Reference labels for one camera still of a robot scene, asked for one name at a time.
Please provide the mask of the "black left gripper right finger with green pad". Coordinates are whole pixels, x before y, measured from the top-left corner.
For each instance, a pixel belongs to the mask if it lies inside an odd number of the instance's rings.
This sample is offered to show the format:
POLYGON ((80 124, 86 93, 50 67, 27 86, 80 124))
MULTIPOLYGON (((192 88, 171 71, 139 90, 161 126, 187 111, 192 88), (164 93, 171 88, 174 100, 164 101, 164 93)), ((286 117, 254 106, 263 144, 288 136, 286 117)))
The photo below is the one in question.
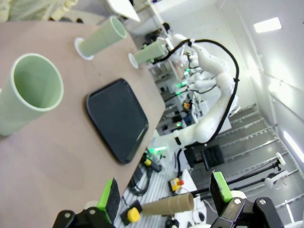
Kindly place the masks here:
POLYGON ((210 178, 210 193, 218 213, 212 228, 283 228, 272 200, 234 197, 221 172, 213 172, 210 178))

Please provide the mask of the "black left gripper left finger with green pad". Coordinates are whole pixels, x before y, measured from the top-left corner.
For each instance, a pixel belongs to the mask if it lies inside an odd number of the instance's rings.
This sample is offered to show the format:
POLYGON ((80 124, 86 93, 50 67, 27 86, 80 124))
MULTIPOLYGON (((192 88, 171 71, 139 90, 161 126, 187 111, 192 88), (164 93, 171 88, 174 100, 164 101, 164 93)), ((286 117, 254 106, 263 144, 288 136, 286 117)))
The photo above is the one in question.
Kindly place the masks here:
POLYGON ((76 214, 72 210, 58 213, 54 228, 113 228, 120 203, 118 184, 109 179, 95 206, 90 206, 76 214))

